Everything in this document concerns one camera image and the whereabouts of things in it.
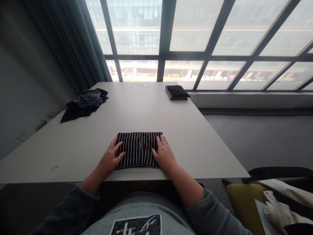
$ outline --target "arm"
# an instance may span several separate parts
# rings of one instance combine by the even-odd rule
[[[116,140],[117,137],[114,138],[95,170],[64,197],[41,225],[30,233],[31,235],[81,233],[94,206],[99,201],[97,191],[101,182],[113,172],[125,155],[123,152],[115,158],[115,152],[123,143],[120,142],[114,146]]]
[[[210,190],[203,189],[177,162],[165,137],[157,138],[158,153],[152,154],[169,175],[198,234],[247,234],[251,232],[218,202]]]

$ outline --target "chair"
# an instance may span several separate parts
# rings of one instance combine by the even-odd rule
[[[251,178],[242,179],[244,184],[229,184],[226,190],[238,220],[253,235],[265,235],[254,199],[266,203],[267,199],[263,191],[272,189],[250,182],[277,178],[299,178],[283,181],[313,193],[313,171],[303,167],[260,167],[248,173]]]

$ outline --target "printed graphic on shirt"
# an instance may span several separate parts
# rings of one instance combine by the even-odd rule
[[[110,235],[162,235],[160,214],[114,220]]]

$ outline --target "finger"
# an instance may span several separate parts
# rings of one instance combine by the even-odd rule
[[[165,141],[164,141],[164,138],[162,135],[161,135],[161,143],[162,143],[162,145],[165,145]]]
[[[157,153],[154,149],[151,149],[153,157],[157,157]]]
[[[162,143],[161,143],[161,140],[160,140],[160,137],[156,137],[156,144],[157,144],[157,147],[161,147],[162,146]]]
[[[114,140],[111,142],[109,148],[113,148],[115,143],[116,143],[116,140],[117,140],[117,136],[114,138]]]
[[[123,141],[119,142],[117,145],[113,147],[113,151],[116,152],[118,148],[123,144]]]
[[[125,152],[122,152],[120,155],[118,155],[117,158],[115,158],[116,165],[120,163],[120,161],[123,159],[124,156],[125,156]]]
[[[167,145],[169,145],[169,143],[167,142],[165,136],[163,136],[163,138],[164,138],[165,143],[166,143]]]

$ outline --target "electrical outlet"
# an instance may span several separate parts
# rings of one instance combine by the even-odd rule
[[[25,142],[25,141],[28,140],[29,136],[27,135],[26,132],[22,132],[22,134],[20,134],[20,135],[19,135],[18,137],[16,137],[16,138],[19,139],[19,140],[21,140],[21,141],[23,141],[23,142]]]

